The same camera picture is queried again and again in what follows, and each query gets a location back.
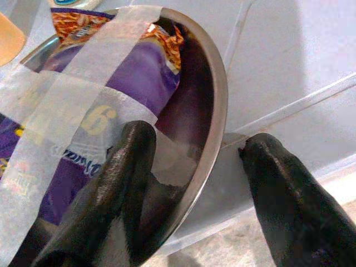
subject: floor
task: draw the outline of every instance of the floor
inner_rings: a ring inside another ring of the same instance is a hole
[[[356,200],[343,205],[356,221]],[[144,267],[275,266],[254,209],[241,220],[169,256],[155,256]]]

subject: stainless steel bowl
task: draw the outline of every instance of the stainless steel bowl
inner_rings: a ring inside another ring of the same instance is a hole
[[[117,10],[107,13],[116,14]],[[228,86],[224,65],[214,42],[196,22],[178,11],[163,8],[160,22],[164,24],[167,19],[176,22],[181,28],[185,36],[185,48],[181,55],[182,75],[179,88],[161,113],[156,126],[170,139],[189,147],[188,156],[196,160],[197,168],[179,203],[162,222],[160,230],[155,231],[145,242],[135,265],[147,260],[173,234],[193,208],[219,153],[226,120]],[[52,36],[21,63],[32,70],[41,70],[58,44],[58,37]],[[27,257],[27,262],[30,260],[28,253],[25,253],[28,250],[27,243],[32,244],[31,250],[35,257],[55,228],[37,219],[17,258]]]

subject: orange object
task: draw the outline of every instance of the orange object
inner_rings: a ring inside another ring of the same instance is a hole
[[[23,32],[0,13],[0,66],[12,61],[25,42],[26,36]]]

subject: tape strip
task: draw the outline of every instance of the tape strip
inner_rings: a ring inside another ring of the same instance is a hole
[[[121,138],[125,123],[136,120],[154,125],[157,117],[130,96],[105,87],[86,113],[68,149],[102,164],[107,148],[115,146]]]
[[[186,151],[156,129],[157,145],[151,172],[161,184],[187,185],[196,170],[197,163],[187,157]]]
[[[16,74],[2,84],[0,93],[4,92],[6,98],[0,101],[0,112],[26,124],[26,129],[0,181],[0,266],[11,262],[37,217],[60,161],[52,153],[53,146],[63,154],[107,80],[147,27],[159,19],[160,12],[160,7],[151,6],[121,8],[84,45],[63,73],[36,75],[18,67]],[[42,101],[24,107],[23,103],[31,103],[35,98],[37,90]],[[75,115],[68,109],[74,109]],[[127,119],[140,119],[139,116],[136,113]]]

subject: white bottle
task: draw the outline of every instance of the white bottle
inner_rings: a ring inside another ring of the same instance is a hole
[[[48,0],[51,7],[93,10],[102,0]]]

